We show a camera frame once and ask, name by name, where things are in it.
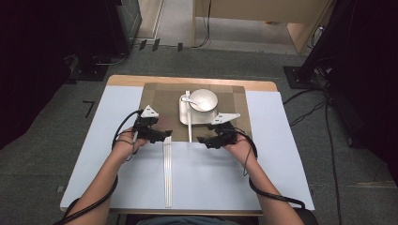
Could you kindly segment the black stand with slanted post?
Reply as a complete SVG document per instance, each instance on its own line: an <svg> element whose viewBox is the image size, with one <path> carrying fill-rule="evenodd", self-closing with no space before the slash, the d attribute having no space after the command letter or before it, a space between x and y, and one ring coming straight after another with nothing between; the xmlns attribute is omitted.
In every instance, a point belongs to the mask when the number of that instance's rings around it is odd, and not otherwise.
<svg viewBox="0 0 398 225"><path fill-rule="evenodd" d="M283 71L291 89L319 89L315 69L333 61L348 45L352 17L358 0L337 0L326 30L301 67L284 66Z"/></svg>

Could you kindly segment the person's right hand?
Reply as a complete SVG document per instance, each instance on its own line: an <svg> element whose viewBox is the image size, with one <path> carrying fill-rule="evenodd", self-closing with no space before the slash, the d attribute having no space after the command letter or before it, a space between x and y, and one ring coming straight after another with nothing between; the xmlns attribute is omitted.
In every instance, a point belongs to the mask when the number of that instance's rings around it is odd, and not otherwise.
<svg viewBox="0 0 398 225"><path fill-rule="evenodd" d="M234 144L227 144L224 147L244 168L248 168L256 161L250 143L239 136Z"/></svg>

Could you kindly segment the person's blue-grey clothing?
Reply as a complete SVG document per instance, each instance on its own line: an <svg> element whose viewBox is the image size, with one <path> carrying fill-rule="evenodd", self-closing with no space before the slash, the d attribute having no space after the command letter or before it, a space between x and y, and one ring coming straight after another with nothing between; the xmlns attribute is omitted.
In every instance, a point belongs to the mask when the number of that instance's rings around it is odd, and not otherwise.
<svg viewBox="0 0 398 225"><path fill-rule="evenodd" d="M231 222L213 217L154 217L141 220L137 225L231 225Z"/></svg>

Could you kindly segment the white table cover sheet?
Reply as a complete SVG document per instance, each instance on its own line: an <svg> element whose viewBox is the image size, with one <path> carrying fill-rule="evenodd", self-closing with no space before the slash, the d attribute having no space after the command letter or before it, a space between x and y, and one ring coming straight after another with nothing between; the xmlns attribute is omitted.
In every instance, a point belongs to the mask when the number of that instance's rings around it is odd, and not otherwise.
<svg viewBox="0 0 398 225"><path fill-rule="evenodd" d="M134 86L105 88L61 208L67 208L89 186L111 152L116 129L129 113L138 109L142 92L142 88ZM284 196L304 202L309 210L314 209L280 93L249 91L246 98L259 164ZM259 213L260 206L247 176L226 150L178 141L173 141L171 148L173 211ZM139 212L167 209L161 143L141 147L122 165L111 208Z"/></svg>

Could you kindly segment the white bowl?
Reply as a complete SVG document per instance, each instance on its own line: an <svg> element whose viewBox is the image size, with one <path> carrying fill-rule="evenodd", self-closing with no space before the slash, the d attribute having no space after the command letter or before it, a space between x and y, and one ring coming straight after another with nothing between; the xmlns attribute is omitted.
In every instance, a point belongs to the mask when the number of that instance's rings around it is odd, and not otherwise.
<svg viewBox="0 0 398 225"><path fill-rule="evenodd" d="M190 105L198 112L209 112L218 105L218 98L215 93L207 89L198 89L190 94L193 102Z"/></svg>

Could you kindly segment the black stand base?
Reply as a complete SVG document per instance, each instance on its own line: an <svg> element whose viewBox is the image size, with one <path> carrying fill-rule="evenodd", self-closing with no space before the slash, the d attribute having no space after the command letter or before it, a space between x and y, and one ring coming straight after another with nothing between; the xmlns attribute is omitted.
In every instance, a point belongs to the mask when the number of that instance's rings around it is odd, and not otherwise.
<svg viewBox="0 0 398 225"><path fill-rule="evenodd" d="M69 65L69 68L69 79L75 82L102 82L108 70L107 65L97 63L91 56L80 57L78 55L72 56L72 61Z"/></svg>

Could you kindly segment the person's left hand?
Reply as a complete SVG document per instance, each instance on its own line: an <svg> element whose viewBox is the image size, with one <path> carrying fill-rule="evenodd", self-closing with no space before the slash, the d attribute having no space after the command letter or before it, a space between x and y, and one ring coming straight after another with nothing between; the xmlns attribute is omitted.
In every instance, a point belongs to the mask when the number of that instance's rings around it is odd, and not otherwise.
<svg viewBox="0 0 398 225"><path fill-rule="evenodd" d="M112 149L112 155L119 159L127 160L133 155L141 146L147 143L146 139L138 139L135 137L135 130L130 127L122 131L115 141Z"/></svg>

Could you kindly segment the black curtain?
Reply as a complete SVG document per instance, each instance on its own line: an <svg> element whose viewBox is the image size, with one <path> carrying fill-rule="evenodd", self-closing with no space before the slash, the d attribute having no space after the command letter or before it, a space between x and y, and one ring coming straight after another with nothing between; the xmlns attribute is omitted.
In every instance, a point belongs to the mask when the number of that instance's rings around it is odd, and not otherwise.
<svg viewBox="0 0 398 225"><path fill-rule="evenodd" d="M329 80L359 118L351 136L387 163L398 186L398 0L354 0Z"/></svg>
<svg viewBox="0 0 398 225"><path fill-rule="evenodd" d="M87 20L101 0L0 0L0 150L21 137L69 78L65 58L94 66Z"/></svg>

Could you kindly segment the black cabinet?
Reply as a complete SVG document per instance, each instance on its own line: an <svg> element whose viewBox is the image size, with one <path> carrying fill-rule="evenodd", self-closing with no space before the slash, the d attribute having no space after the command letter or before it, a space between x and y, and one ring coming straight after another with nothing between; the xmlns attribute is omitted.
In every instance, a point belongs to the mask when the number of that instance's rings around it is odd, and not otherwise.
<svg viewBox="0 0 398 225"><path fill-rule="evenodd" d="M142 16L138 0L106 0L118 54L128 54L138 34Z"/></svg>

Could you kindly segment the white square plate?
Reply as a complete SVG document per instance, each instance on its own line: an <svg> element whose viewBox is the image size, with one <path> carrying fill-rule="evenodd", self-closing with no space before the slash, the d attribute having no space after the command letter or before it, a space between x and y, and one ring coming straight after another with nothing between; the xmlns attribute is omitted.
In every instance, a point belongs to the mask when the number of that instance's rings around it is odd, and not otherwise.
<svg viewBox="0 0 398 225"><path fill-rule="evenodd" d="M191 123L193 125L210 124L217 115L217 110L214 109L209 112L196 111L189 102L183 101L185 95L182 95L179 99L179 121L187 125L188 124L188 113L191 113Z"/></svg>

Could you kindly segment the black chair seat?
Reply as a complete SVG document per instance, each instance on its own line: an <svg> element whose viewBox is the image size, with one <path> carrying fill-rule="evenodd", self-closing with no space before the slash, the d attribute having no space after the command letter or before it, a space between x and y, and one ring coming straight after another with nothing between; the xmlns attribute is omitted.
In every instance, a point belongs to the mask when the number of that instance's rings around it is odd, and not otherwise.
<svg viewBox="0 0 398 225"><path fill-rule="evenodd" d="M312 211L303 208L295 208L295 212L298 214L304 225L319 225Z"/></svg>

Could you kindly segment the light wooden desk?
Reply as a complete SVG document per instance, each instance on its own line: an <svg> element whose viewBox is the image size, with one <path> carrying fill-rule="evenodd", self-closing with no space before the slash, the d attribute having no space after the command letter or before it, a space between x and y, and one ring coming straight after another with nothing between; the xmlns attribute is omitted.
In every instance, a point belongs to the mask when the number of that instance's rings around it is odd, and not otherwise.
<svg viewBox="0 0 398 225"><path fill-rule="evenodd" d="M197 17L286 23L302 53L334 0L192 0L192 25Z"/></svg>

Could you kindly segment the brown woven placemat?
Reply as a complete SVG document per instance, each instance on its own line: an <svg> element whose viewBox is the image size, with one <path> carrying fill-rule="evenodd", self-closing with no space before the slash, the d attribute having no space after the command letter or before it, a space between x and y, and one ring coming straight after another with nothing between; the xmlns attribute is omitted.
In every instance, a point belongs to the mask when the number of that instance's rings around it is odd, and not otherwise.
<svg viewBox="0 0 398 225"><path fill-rule="evenodd" d="M196 120L199 112L191 110L192 140L196 137L213 137L216 133L207 128L218 113L239 113L240 117L231 121L235 128L240 128L252 135L251 120L245 88L236 85L202 84L202 83L146 83L141 96L140 107L149 105L159 116L159 122L153 126L157 130L173 131L174 142L187 142L189 140L188 126L180 120L180 97L187 91L191 93L199 89L212 91L218 98L218 105L208 122L201 123Z"/></svg>

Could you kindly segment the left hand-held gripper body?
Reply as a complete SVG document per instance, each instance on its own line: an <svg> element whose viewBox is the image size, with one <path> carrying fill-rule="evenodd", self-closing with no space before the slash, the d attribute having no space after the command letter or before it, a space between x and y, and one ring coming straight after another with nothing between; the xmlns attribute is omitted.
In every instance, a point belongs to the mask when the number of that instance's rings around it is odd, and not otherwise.
<svg viewBox="0 0 398 225"><path fill-rule="evenodd" d="M136 120L133 124L133 130L137 132L139 139L154 140L155 132L153 125L159 121L159 114L147 105L143 110L138 112Z"/></svg>

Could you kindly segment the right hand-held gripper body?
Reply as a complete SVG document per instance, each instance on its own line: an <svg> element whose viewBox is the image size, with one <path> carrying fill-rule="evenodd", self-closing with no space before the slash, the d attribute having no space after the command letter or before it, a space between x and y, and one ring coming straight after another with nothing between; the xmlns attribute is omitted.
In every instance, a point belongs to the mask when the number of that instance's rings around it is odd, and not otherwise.
<svg viewBox="0 0 398 225"><path fill-rule="evenodd" d="M210 129L217 134L217 136L212 139L211 144L235 144L237 142L237 129L232 125L231 121L239 117L239 113L219 112L210 124Z"/></svg>

